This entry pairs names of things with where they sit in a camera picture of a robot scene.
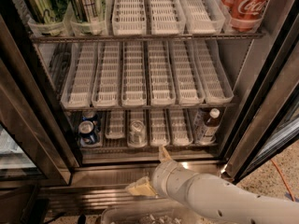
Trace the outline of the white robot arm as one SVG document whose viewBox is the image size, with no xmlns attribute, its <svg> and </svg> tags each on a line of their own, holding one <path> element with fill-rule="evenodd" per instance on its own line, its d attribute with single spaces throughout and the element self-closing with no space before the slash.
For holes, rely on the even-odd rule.
<svg viewBox="0 0 299 224">
<path fill-rule="evenodd" d="M 299 224 L 299 203 L 258 195 L 211 174 L 198 173 L 174 161 L 159 148 L 160 164 L 152 176 L 126 187 L 134 196 L 174 200 L 196 214 L 236 224 Z"/>
</svg>

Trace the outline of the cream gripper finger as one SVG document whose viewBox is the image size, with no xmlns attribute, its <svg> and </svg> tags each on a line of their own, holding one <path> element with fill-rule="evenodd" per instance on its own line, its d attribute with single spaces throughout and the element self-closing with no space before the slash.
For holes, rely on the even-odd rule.
<svg viewBox="0 0 299 224">
<path fill-rule="evenodd" d="M 166 161 L 171 161 L 172 158 L 169 155 L 168 151 L 164 146 L 159 147 L 159 161 L 160 162 L 166 162 Z"/>
<path fill-rule="evenodd" d="M 149 196 L 153 197 L 157 195 L 157 192 L 150 183 L 148 176 L 141 177 L 136 182 L 128 185 L 125 190 L 133 196 Z"/>
</svg>

